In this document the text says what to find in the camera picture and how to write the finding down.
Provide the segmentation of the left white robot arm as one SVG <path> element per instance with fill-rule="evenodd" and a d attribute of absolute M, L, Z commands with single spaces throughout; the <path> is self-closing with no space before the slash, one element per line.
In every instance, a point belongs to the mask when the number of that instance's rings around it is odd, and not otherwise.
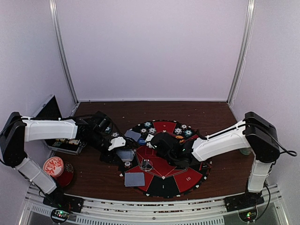
<path fill-rule="evenodd" d="M 134 149 L 137 143 L 125 137 L 119 130 L 117 137 L 106 138 L 105 130 L 112 126 L 118 129 L 113 120 L 98 111 L 67 118 L 25 117 L 18 112 L 10 114 L 0 133 L 1 163 L 16 169 L 41 192 L 49 195 L 49 200 L 57 208 L 67 204 L 59 184 L 31 159 L 25 152 L 25 143 L 50 139 L 77 139 L 99 150 L 103 156 L 114 158 L 116 150 Z"/>

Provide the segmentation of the white chips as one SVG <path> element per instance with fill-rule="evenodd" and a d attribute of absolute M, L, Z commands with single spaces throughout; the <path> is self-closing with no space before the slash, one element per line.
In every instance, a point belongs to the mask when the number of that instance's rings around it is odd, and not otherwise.
<path fill-rule="evenodd" d="M 154 134 L 154 133 L 156 133 L 156 129 L 155 129 L 154 127 L 151 127 L 151 128 L 148 130 L 148 132 L 149 132 L 150 134 Z"/>
<path fill-rule="evenodd" d="M 178 127 L 174 130 L 174 133 L 180 135 L 182 133 L 182 129 Z"/>

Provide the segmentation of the blue playing card deck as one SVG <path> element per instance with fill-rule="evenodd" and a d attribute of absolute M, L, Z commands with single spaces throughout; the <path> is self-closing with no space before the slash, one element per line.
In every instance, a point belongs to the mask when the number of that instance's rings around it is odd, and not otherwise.
<path fill-rule="evenodd" d="M 117 150 L 116 154 L 122 162 L 131 162 L 135 156 L 133 150 Z"/>

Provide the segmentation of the triangular all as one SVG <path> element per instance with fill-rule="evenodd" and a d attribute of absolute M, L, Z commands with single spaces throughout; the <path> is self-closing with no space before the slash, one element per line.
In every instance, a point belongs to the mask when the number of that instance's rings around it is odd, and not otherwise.
<path fill-rule="evenodd" d="M 208 162 L 201 162 L 201 170 L 210 169 L 211 164 Z"/>

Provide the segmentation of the blue small blind button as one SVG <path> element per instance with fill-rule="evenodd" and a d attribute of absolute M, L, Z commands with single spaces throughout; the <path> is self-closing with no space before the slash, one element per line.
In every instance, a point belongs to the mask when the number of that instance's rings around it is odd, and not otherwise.
<path fill-rule="evenodd" d="M 138 142 L 139 145 L 146 145 L 146 141 L 142 138 L 138 139 L 137 142 Z"/>

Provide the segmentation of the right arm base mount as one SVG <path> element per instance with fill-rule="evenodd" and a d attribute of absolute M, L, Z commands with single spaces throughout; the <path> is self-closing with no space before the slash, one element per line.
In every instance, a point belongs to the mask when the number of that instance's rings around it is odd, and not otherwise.
<path fill-rule="evenodd" d="M 235 195 L 226 197 L 224 199 L 225 207 L 227 212 L 232 212 L 236 210 L 243 210 L 247 208 L 255 207 L 258 204 L 264 203 L 264 198 L 262 196 L 246 196 L 246 195 Z"/>

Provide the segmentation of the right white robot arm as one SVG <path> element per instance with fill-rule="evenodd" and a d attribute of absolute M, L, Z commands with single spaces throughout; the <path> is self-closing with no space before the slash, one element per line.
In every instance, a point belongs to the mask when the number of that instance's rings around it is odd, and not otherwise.
<path fill-rule="evenodd" d="M 278 141 L 276 128 L 255 112 L 247 112 L 245 118 L 235 125 L 206 137 L 181 143 L 167 132 L 148 135 L 146 144 L 156 150 L 157 155 L 171 165 L 186 168 L 198 165 L 217 155 L 233 150 L 250 149 L 254 162 L 247 181 L 247 192 L 240 197 L 240 203 L 250 207 L 258 200 L 272 165 L 281 154 L 297 156 Z"/>

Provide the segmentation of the red black chips seat three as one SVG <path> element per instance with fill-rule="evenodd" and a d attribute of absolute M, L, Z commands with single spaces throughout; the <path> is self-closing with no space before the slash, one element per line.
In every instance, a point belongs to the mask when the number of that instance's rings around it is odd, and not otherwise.
<path fill-rule="evenodd" d="M 130 167 L 132 166 L 132 162 L 127 161 L 127 162 L 124 163 L 124 166 L 125 166 L 126 168 L 130 168 Z"/>

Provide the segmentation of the white grey chip stack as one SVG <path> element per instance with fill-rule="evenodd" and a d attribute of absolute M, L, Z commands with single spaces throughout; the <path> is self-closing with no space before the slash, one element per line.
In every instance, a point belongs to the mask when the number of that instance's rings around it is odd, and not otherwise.
<path fill-rule="evenodd" d="M 112 137 L 118 137 L 118 136 L 119 136 L 119 134 L 117 132 L 112 134 Z"/>

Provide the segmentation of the green chips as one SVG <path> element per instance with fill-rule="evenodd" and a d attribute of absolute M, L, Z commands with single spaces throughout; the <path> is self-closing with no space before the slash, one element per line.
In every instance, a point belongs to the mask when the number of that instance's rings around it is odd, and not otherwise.
<path fill-rule="evenodd" d="M 191 137 L 192 134 L 193 134 L 193 131 L 191 131 L 191 130 L 185 130 L 185 131 L 184 131 L 184 136 L 185 136 L 186 138 Z"/>
<path fill-rule="evenodd" d="M 144 126 L 146 128 L 150 128 L 152 126 L 152 123 L 150 121 L 147 121 L 147 122 L 144 123 Z"/>

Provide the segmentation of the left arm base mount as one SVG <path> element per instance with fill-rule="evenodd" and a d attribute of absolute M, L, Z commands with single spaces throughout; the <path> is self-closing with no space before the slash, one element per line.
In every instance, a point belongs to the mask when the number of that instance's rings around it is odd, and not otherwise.
<path fill-rule="evenodd" d="M 80 197 L 66 195 L 64 194 L 63 189 L 60 187 L 57 187 L 50 194 L 43 193 L 43 195 L 44 205 L 48 205 L 72 213 L 80 213 L 82 211 L 84 199 Z"/>

